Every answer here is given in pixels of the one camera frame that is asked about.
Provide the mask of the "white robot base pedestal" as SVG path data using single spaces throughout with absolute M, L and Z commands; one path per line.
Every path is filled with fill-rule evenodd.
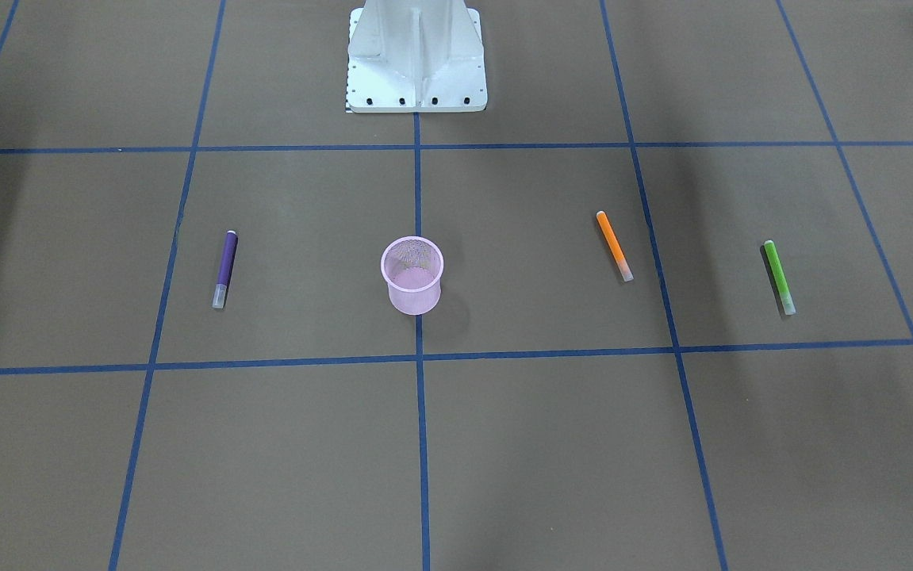
M 366 1 L 348 18 L 345 111 L 488 107 L 481 14 L 463 1 Z

